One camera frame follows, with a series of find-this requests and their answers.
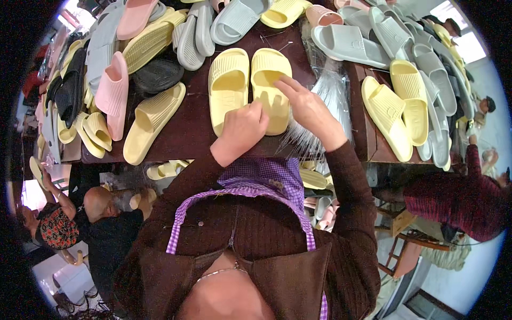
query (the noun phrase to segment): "brown cardigan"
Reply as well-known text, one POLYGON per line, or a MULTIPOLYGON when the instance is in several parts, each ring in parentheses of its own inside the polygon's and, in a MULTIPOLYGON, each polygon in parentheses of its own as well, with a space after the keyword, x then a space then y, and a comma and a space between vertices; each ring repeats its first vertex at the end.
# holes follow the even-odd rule
POLYGON ((117 301, 133 318, 172 318, 234 235, 240 265, 277 319, 318 319, 322 290, 329 319, 364 318, 375 308, 380 289, 376 209, 352 146, 346 143, 326 156, 340 207, 332 233, 313 230, 317 250, 307 252, 298 218, 286 205, 223 195, 192 206, 176 255, 165 253, 176 209, 188 197, 215 188, 223 171, 208 153, 180 173, 155 203, 115 274, 117 301))

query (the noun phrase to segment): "zipper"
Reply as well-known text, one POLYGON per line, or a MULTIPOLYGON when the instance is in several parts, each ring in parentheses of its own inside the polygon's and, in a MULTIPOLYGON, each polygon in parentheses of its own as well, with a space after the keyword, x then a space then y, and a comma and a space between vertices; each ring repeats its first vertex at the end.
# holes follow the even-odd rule
POLYGON ((231 231, 231 237, 229 238, 229 242, 228 242, 228 247, 231 247, 233 249, 234 249, 234 247, 233 247, 233 244, 234 244, 234 231, 237 228, 238 212, 239 211, 240 211, 240 205, 237 204, 237 212, 234 215, 234 226, 233 226, 233 230, 231 231))

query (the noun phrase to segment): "necklace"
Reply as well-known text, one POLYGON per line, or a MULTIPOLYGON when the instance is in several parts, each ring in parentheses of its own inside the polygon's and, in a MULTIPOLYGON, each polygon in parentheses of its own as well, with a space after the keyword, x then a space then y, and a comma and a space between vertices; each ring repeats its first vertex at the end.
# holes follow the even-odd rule
POLYGON ((224 271, 230 271, 230 270, 238 270, 238 271, 242 271, 242 272, 245 272, 245 273, 249 274, 247 271, 240 269, 240 266, 238 265, 238 261, 235 261, 235 262, 234 262, 234 267, 229 268, 229 269, 221 269, 221 270, 217 270, 217 271, 215 271, 215 272, 212 272, 212 273, 206 274, 206 275, 204 275, 204 276, 200 277, 200 278, 196 281, 196 283, 197 283, 197 282, 199 282, 199 281, 201 281, 201 280, 203 280, 204 278, 207 278, 207 277, 211 276, 211 275, 214 275, 214 274, 217 274, 217 273, 221 273, 221 272, 224 272, 224 271))

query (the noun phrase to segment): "purple checkered apron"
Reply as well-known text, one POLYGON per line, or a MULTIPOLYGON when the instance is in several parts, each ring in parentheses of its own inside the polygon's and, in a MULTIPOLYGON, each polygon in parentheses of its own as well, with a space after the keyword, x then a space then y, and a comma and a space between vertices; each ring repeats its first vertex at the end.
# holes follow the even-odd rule
MULTIPOLYGON (((253 158, 238 159, 228 166, 218 183, 222 190, 210 190, 192 196, 176 210, 173 230, 167 245, 167 253, 176 254, 180 228, 186 211, 199 199, 218 194, 245 197, 264 196, 286 204, 292 209, 306 234, 308 251, 316 249, 313 228, 304 215, 304 187, 298 172, 297 159, 253 158)), ((322 294, 320 320, 327 319, 327 298, 322 294)))

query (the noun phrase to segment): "man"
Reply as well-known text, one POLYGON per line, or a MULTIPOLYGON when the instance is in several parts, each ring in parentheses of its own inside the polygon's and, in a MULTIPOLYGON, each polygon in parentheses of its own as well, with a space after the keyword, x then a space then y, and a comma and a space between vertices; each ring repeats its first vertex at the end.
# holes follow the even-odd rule
POLYGON ((83 205, 91 223, 89 237, 89 266, 94 284, 104 301, 112 297, 112 276, 137 238, 142 222, 151 213, 147 197, 139 202, 139 209, 121 212, 114 195, 103 187, 91 188, 85 194, 83 205))

